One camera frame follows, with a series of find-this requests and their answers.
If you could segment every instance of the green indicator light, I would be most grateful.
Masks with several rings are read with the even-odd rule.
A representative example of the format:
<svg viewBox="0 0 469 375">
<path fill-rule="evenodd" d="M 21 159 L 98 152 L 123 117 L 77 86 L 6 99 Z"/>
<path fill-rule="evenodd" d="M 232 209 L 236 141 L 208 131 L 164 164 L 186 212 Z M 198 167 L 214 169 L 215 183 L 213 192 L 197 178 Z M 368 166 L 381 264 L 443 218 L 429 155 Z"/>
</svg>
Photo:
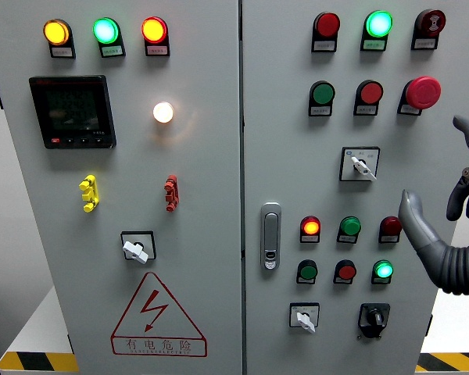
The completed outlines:
<svg viewBox="0 0 469 375">
<path fill-rule="evenodd" d="M 300 276 L 302 279 L 311 280 L 318 274 L 316 268 L 312 266 L 305 266 L 300 270 Z"/>
<path fill-rule="evenodd" d="M 95 38 L 104 45 L 113 43 L 118 38 L 118 25 L 110 18 L 100 18 L 94 22 Z"/>
<path fill-rule="evenodd" d="M 367 18 L 367 32 L 374 38 L 382 38 L 389 34 L 392 27 L 391 15 L 384 11 L 378 10 L 370 14 Z"/>
<path fill-rule="evenodd" d="M 387 260 L 380 260 L 375 263 L 374 265 L 374 272 L 375 274 L 385 279 L 386 277 L 390 277 L 392 275 L 392 264 Z"/>
<path fill-rule="evenodd" d="M 361 230 L 361 224 L 357 217 L 346 217 L 341 222 L 341 230 L 348 236 L 354 236 Z"/>
<path fill-rule="evenodd" d="M 334 98 L 334 89 L 329 84 L 318 84 L 313 91 L 313 99 L 318 104 L 327 104 Z"/>
</svg>

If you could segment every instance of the digital meter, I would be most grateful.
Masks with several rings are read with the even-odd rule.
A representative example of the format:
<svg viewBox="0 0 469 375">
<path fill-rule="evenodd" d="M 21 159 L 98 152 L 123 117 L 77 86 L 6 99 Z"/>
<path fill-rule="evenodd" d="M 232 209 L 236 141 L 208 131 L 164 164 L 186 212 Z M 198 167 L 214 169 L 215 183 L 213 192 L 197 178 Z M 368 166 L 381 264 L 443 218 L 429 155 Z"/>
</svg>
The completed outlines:
<svg viewBox="0 0 469 375">
<path fill-rule="evenodd" d="M 46 148 L 113 148 L 105 76 L 32 77 L 31 94 Z"/>
</svg>

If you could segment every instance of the yellow black hazard stripe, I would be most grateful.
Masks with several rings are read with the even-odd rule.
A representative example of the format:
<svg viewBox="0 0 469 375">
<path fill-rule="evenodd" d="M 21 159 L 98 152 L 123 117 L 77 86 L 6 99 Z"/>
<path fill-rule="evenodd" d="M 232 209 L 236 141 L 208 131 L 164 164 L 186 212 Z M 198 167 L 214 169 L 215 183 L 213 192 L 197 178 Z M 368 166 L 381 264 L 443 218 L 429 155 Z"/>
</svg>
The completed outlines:
<svg viewBox="0 0 469 375">
<path fill-rule="evenodd" d="M 7 352 L 0 359 L 0 370 L 78 372 L 73 353 Z"/>
<path fill-rule="evenodd" d="M 421 353 L 415 372 L 469 371 L 469 353 Z"/>
</svg>

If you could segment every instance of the triangular warning sign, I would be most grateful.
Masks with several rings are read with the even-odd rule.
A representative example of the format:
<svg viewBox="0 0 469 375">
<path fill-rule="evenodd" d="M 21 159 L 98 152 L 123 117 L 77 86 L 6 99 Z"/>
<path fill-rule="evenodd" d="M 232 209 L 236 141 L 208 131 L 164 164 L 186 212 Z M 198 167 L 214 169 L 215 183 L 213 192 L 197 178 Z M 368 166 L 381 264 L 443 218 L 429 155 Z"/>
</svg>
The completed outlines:
<svg viewBox="0 0 469 375">
<path fill-rule="evenodd" d="M 111 335 L 113 353 L 206 357 L 206 339 L 153 272 L 142 278 Z"/>
</svg>

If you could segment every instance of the gray metal panel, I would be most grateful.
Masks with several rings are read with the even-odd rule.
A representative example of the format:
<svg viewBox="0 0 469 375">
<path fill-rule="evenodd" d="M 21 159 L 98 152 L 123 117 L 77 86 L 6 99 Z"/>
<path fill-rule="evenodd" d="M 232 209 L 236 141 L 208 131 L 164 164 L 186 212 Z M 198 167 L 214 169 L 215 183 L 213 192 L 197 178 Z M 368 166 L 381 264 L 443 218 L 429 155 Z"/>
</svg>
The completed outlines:
<svg viewBox="0 0 469 375">
<path fill-rule="evenodd" d="M 101 59 L 91 28 L 102 16 L 120 25 L 125 58 Z M 145 57 L 149 16 L 167 22 L 170 58 Z M 75 60 L 50 57 L 52 18 L 71 26 Z M 116 148 L 45 149 L 28 78 L 87 74 L 108 80 Z M 0 93 L 81 372 L 240 373 L 238 2 L 0 1 Z M 161 101 L 175 109 L 166 126 L 152 118 Z M 78 184 L 89 173 L 101 202 L 87 214 Z M 169 174 L 181 196 L 172 213 Z M 123 230 L 153 230 L 157 259 L 125 261 Z M 149 271 L 206 337 L 206 358 L 113 354 L 110 336 Z"/>
<path fill-rule="evenodd" d="M 446 28 L 433 52 L 412 52 L 419 12 L 441 9 Z M 367 15 L 388 10 L 393 28 L 385 52 L 360 52 Z M 425 215 L 449 241 L 455 227 L 446 202 L 469 151 L 454 114 L 469 118 L 469 2 L 266 2 L 243 5 L 245 114 L 246 308 L 248 373 L 410 374 L 417 364 L 436 289 L 410 243 L 378 244 L 379 224 L 397 215 L 404 188 L 420 192 Z M 321 12 L 341 20 L 338 51 L 311 54 L 311 30 Z M 431 75 L 442 97 L 420 117 L 396 114 L 405 84 Z M 384 88 L 376 117 L 353 116 L 358 85 L 367 79 Z M 336 90 L 331 117 L 308 117 L 310 87 L 327 80 Z M 339 182 L 342 147 L 378 146 L 378 180 Z M 281 205 L 280 267 L 260 267 L 260 208 Z M 321 242 L 299 243 L 302 218 L 321 220 Z M 337 244 L 338 225 L 358 216 L 356 245 Z M 315 285 L 295 283 L 303 259 L 315 260 Z M 354 261 L 352 285 L 333 284 L 335 265 Z M 380 259 L 394 265 L 392 283 L 371 285 Z M 315 335 L 288 327 L 291 302 L 319 302 Z M 382 339 L 358 339 L 365 302 L 391 306 Z"/>
</svg>

